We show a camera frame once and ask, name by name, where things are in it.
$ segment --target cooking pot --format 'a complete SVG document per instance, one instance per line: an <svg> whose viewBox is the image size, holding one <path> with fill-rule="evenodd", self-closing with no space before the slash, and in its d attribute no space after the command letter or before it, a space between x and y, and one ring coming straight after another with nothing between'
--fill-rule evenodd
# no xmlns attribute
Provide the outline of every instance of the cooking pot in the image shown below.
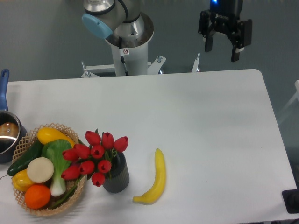
<svg viewBox="0 0 299 224"><path fill-rule="evenodd" d="M8 111L6 92L9 70L4 69L0 76L0 163L13 159L15 147L27 133L20 120Z"/></svg>

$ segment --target white table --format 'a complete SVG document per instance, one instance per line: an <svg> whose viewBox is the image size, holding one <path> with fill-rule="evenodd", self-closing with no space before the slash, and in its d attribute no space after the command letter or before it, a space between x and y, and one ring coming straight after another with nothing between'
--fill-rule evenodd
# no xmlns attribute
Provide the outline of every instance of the white table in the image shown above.
<svg viewBox="0 0 299 224"><path fill-rule="evenodd" d="M295 189L262 74L257 70L10 82L9 111L32 130L65 124L128 136L129 186L111 195L88 182L67 212L34 217L0 181L1 223L235 224L298 218L281 192ZM132 203L164 152L167 184L150 206ZM9 164L0 165L4 175Z"/></svg>

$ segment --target tulip bouquet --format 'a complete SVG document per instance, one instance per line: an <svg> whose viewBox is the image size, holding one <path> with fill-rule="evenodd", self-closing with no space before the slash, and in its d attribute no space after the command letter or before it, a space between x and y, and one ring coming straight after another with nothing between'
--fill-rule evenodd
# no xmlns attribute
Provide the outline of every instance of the tulip bouquet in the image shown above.
<svg viewBox="0 0 299 224"><path fill-rule="evenodd" d="M89 143L86 146L81 140L74 148L63 151L65 160L72 161L72 165L61 175L65 180L78 179L87 175L93 184L100 187L106 178L111 178L110 170L114 165L114 157L122 153L128 146L128 138L121 137L114 141L113 135L106 132L99 135L95 132L87 131L85 138Z"/></svg>

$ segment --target yellow banana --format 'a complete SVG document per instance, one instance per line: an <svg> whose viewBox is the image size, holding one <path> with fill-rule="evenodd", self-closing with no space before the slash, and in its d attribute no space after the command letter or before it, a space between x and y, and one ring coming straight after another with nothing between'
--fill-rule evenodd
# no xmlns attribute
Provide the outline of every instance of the yellow banana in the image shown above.
<svg viewBox="0 0 299 224"><path fill-rule="evenodd" d="M153 204L162 195L166 184L166 168L163 153L160 149L155 152L156 177L151 189L141 196L133 197L133 202L142 204Z"/></svg>

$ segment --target wicker basket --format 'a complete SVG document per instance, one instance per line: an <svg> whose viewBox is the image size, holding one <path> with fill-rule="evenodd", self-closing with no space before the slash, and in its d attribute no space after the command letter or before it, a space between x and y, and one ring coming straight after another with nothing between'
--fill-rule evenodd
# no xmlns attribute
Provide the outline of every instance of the wicker basket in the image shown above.
<svg viewBox="0 0 299 224"><path fill-rule="evenodd" d="M55 128L59 131L61 131L62 133L64 133L66 136L70 137L71 139L73 139L73 141L75 143L78 143L78 135L71 130L69 127L66 127L64 125L60 125L60 124L50 124L50 125L41 125L39 128L35 128L33 131L30 131L29 133L26 134L25 137L22 138L22 140L20 140L19 144L17 145L17 147L15 148L14 151L14 155L13 155L13 162L15 162L20 156L23 155L23 153L32 145L32 143L36 140L36 135L37 132L40 128L42 127L51 127L51 128ZM84 184L85 184L85 180L86 177L83 177L81 179L81 181L78 183L77 189L75 190L75 193L62 205L60 205L58 208L56 209L47 209L47 208L43 208L43 209L30 209L26 206L26 203L24 202L25 200L25 192L23 191L18 191L17 189L14 188L14 195L15 195L15 199L17 200L18 204L24 208L27 212L29 212L30 214L36 215L36 216L52 216L55 214L58 214L64 210L66 210L67 208L71 207L76 200L78 200L78 198L80 197ZM75 181L66 181L66 191L70 190L71 187L73 187L75 185ZM50 202L48 203L47 206L50 206L51 204L53 204L56 200L54 198L51 198Z"/></svg>

